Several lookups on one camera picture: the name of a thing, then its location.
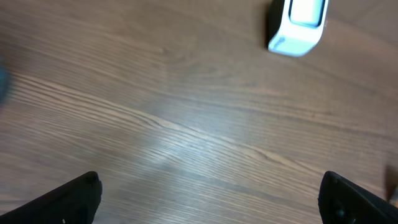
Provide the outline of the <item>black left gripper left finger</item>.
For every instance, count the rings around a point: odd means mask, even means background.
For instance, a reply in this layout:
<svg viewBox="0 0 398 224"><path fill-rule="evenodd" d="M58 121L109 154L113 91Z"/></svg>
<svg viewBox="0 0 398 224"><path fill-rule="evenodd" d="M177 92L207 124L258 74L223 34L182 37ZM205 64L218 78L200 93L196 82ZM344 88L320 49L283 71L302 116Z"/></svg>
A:
<svg viewBox="0 0 398 224"><path fill-rule="evenodd" d="M101 195L98 173L89 171L1 215L1 224L92 224Z"/></svg>

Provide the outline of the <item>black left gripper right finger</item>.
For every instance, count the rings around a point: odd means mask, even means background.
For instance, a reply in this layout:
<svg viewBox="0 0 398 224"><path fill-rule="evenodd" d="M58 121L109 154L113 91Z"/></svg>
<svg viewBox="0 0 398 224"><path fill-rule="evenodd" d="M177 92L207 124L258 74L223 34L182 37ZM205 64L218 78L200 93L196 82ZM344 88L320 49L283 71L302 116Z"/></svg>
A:
<svg viewBox="0 0 398 224"><path fill-rule="evenodd" d="M323 176L318 207L323 224L397 224L397 207L332 171Z"/></svg>

